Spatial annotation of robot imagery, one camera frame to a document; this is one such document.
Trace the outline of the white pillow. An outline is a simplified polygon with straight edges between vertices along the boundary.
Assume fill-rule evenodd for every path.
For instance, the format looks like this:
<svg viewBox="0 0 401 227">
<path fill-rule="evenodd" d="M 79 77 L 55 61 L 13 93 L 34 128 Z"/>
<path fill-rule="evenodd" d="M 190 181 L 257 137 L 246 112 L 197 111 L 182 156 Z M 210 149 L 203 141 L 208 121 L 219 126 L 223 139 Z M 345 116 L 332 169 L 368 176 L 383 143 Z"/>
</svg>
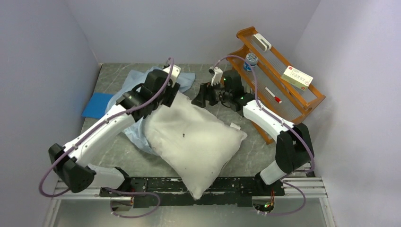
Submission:
<svg viewBox="0 0 401 227">
<path fill-rule="evenodd" d="M 153 111 L 143 122 L 143 132 L 153 151 L 188 187 L 211 185 L 247 138 L 182 93 L 170 107 Z"/>
</svg>

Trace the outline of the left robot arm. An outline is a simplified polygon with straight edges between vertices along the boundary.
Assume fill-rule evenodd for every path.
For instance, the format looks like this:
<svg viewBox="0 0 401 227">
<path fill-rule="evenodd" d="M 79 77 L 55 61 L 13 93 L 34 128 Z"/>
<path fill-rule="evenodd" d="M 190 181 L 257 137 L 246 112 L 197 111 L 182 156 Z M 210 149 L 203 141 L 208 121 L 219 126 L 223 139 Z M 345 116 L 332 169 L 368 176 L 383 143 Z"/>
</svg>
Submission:
<svg viewBox="0 0 401 227">
<path fill-rule="evenodd" d="M 100 187 L 112 189 L 123 197 L 132 191 L 131 178 L 125 171 L 96 166 L 91 160 L 124 129 L 145 119 L 160 105 L 170 107 L 180 87 L 177 83 L 180 71 L 176 65 L 152 70 L 143 83 L 124 92 L 88 130 L 63 146 L 54 144 L 49 148 L 53 170 L 71 192 Z"/>
</svg>

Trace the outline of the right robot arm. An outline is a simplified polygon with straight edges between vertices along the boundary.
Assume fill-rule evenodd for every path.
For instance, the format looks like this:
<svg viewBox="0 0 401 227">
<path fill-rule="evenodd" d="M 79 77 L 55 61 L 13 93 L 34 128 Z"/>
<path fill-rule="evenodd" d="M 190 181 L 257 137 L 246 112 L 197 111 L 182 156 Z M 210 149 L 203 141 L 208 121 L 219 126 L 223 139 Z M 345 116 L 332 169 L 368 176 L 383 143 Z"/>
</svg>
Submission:
<svg viewBox="0 0 401 227">
<path fill-rule="evenodd" d="M 313 165 L 314 152 L 308 127 L 294 124 L 264 106 L 256 93 L 247 93 L 236 70 L 209 69 L 212 80 L 200 86 L 192 104 L 204 108 L 206 104 L 223 106 L 250 120 L 276 142 L 275 160 L 256 177 L 255 190 L 261 196 L 273 190 L 273 183 L 295 172 L 306 163 Z"/>
</svg>

